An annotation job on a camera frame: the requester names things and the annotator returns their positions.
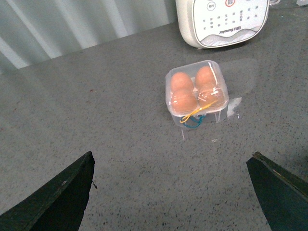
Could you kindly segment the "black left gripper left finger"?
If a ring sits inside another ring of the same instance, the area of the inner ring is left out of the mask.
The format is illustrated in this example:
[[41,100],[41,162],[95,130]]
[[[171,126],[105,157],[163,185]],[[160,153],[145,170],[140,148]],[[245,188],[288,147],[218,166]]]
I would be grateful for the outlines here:
[[0,216],[2,231],[77,231],[89,201],[94,157],[86,152]]

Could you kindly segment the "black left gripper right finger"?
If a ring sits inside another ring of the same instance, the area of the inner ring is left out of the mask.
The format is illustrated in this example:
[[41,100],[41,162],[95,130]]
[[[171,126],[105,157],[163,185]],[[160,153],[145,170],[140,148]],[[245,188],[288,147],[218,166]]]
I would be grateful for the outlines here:
[[246,162],[262,208],[273,231],[308,229],[308,183],[256,152]]

